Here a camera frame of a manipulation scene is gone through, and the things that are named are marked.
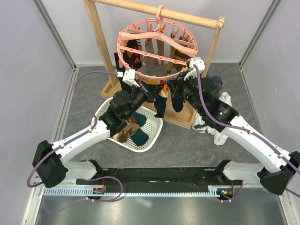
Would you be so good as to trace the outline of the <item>navy blue sock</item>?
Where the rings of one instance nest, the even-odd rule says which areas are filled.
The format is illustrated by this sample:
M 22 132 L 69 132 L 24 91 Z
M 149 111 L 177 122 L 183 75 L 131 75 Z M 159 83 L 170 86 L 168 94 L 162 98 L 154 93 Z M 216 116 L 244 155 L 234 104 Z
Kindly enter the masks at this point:
M 184 107 L 184 97 L 179 94 L 171 95 L 172 107 L 175 112 L 179 113 L 183 110 Z
M 166 91 L 161 91 L 159 96 L 156 98 L 155 102 L 154 102 L 154 107 L 157 111 L 157 114 L 155 115 L 155 117 L 157 118 L 163 118 L 165 115 L 165 110 L 166 110 L 166 102 L 168 99 L 168 94 L 169 92 Z

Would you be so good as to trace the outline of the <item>pink round clip hanger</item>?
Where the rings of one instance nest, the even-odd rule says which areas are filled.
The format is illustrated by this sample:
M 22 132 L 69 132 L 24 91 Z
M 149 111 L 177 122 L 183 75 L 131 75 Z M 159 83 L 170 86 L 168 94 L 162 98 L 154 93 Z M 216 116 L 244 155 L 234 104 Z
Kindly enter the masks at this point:
M 138 53 L 142 67 L 135 71 L 135 77 L 152 84 L 175 78 L 187 70 L 187 60 L 196 57 L 197 42 L 194 35 L 181 24 L 162 16 L 164 5 L 159 5 L 154 18 L 143 19 L 128 25 L 119 32 L 117 54 L 120 67 L 131 69 L 124 61 L 124 51 Z M 126 40 L 137 40 L 142 50 L 125 46 Z

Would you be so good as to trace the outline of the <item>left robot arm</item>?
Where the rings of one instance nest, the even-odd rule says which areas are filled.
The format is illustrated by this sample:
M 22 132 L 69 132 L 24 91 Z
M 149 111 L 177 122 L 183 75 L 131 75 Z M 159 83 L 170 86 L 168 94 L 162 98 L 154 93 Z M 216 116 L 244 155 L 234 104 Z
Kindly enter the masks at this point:
M 40 142 L 32 162 L 33 172 L 46 188 L 53 188 L 63 180 L 87 179 L 99 184 L 103 173 L 91 162 L 73 163 L 71 159 L 92 145 L 112 138 L 129 123 L 134 113 L 145 102 L 152 103 L 159 96 L 163 85 L 139 83 L 131 93 L 117 91 L 92 114 L 92 124 L 65 139 L 49 143 Z

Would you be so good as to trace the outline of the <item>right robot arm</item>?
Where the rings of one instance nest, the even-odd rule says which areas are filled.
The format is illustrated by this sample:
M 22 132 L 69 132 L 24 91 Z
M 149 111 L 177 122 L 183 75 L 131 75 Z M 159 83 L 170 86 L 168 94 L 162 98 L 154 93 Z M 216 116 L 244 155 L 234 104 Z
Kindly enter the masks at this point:
M 172 97 L 182 98 L 199 113 L 206 126 L 233 139 L 250 152 L 258 164 L 228 161 L 215 172 L 215 180 L 226 184 L 230 180 L 259 182 L 269 192 L 282 195 L 296 173 L 300 154 L 288 152 L 270 142 L 226 102 L 224 94 L 210 78 L 167 80 Z

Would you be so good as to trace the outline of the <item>navy sock with green patches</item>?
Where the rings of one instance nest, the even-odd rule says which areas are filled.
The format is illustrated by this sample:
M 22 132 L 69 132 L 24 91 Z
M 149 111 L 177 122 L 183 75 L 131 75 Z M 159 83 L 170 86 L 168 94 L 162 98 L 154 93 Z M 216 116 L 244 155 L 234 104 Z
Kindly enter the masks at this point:
M 117 72 L 125 72 L 125 67 L 123 66 L 123 67 L 120 67 L 120 63 L 119 63 L 119 61 L 120 61 L 120 59 L 119 59 L 119 56 L 118 56 L 118 54 L 115 52 L 114 53 L 114 59 L 115 59 L 115 64 L 116 64 L 116 70 L 117 70 Z M 130 66 L 130 67 L 132 67 L 132 65 L 133 65 L 133 58 L 131 57 L 131 56 L 129 56 L 128 55 L 128 52 L 127 51 L 125 51 L 124 53 L 123 53 L 123 59 L 124 59 L 124 61 Z M 126 84 L 126 83 L 124 83 L 123 82 L 123 80 L 122 80 L 122 78 L 120 78 L 119 77 L 119 82 L 120 82 L 120 85 L 121 85 L 121 89 L 122 90 L 125 90 L 126 92 L 128 92 L 129 94 L 132 92 L 132 88 L 131 88 L 131 86 L 130 85 L 128 85 L 128 84 Z

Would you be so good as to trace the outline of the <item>green christmas sock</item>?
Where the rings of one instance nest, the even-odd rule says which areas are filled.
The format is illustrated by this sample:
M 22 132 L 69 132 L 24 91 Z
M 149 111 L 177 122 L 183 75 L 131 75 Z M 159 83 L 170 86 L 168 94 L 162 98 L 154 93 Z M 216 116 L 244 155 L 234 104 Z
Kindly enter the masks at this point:
M 143 126 L 146 124 L 147 117 L 146 117 L 145 115 L 135 112 L 135 113 L 133 114 L 133 116 L 137 118 L 137 122 L 136 122 L 136 123 L 137 123 L 140 127 L 143 127 Z
M 141 129 L 138 129 L 137 132 L 134 135 L 132 135 L 130 138 L 133 141 L 133 143 L 139 147 L 144 145 L 148 141 L 149 136 Z

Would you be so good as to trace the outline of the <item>brown striped sock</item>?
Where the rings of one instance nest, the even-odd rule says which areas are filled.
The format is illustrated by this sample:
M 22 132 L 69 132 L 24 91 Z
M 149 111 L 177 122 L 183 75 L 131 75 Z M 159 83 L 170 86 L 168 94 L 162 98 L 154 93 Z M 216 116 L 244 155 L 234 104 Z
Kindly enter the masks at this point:
M 128 138 L 135 135 L 136 132 L 139 130 L 140 125 L 138 124 L 139 119 L 136 116 L 132 116 L 128 124 L 116 135 L 113 136 L 113 139 L 120 142 L 125 143 Z

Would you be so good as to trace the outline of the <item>blue grey sock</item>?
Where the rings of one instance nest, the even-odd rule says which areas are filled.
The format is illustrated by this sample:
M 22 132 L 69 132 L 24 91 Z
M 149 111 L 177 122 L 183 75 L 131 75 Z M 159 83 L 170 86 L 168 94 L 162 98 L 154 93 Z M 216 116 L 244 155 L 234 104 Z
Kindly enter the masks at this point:
M 222 89 L 223 86 L 223 82 L 222 82 L 222 78 L 220 76 L 206 76 L 207 78 L 211 79 L 214 84 L 218 87 L 219 90 Z

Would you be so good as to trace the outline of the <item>white perforated plastic basket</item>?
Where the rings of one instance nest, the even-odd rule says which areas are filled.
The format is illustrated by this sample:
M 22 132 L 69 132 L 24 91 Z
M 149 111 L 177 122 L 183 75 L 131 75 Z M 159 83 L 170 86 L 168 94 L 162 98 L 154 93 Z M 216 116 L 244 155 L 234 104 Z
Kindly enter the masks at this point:
M 133 143 L 131 138 L 128 138 L 124 143 L 120 143 L 113 138 L 109 138 L 109 140 L 133 152 L 142 153 L 148 151 L 156 142 L 163 126 L 163 120 L 162 118 L 155 117 L 155 111 L 144 106 L 141 106 L 136 113 L 143 114 L 147 117 L 146 124 L 141 127 L 141 130 L 149 136 L 148 141 L 144 145 L 138 147 Z

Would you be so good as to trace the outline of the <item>black red argyle sock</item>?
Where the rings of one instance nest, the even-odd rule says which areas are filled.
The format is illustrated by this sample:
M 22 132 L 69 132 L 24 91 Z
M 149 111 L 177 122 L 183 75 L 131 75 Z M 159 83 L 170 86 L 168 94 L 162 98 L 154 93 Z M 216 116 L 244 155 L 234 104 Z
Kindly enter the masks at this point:
M 142 46 L 137 40 L 126 40 L 125 46 L 139 51 L 142 50 Z M 123 59 L 132 69 L 135 69 L 136 71 L 142 67 L 141 56 L 138 53 L 124 51 Z

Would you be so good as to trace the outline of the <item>white cloth pile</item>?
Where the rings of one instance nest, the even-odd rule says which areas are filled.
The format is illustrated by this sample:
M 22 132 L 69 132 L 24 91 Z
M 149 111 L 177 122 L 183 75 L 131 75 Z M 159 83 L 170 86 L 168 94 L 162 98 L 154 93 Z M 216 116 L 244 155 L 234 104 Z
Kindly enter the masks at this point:
M 227 92 L 221 93 L 218 99 L 228 104 L 229 106 L 232 106 L 231 96 Z M 213 135 L 213 142 L 217 146 L 224 145 L 228 138 L 228 136 L 218 132 L 216 129 L 210 128 L 198 113 L 195 116 L 192 129 L 197 131 L 198 133 L 207 133 Z

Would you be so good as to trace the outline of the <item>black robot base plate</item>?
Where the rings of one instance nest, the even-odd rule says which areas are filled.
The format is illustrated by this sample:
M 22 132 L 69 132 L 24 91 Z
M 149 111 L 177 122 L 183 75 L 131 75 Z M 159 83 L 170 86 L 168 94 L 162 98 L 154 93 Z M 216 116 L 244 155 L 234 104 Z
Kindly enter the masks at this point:
M 241 180 L 231 181 L 221 173 L 221 167 L 145 167 L 145 168 L 101 168 L 93 160 L 97 173 L 93 177 L 105 180 L 84 181 L 77 179 L 77 185 L 105 185 L 107 192 L 120 191 L 121 181 L 124 193 L 191 193 L 207 192 L 208 186 L 231 187 L 241 185 Z

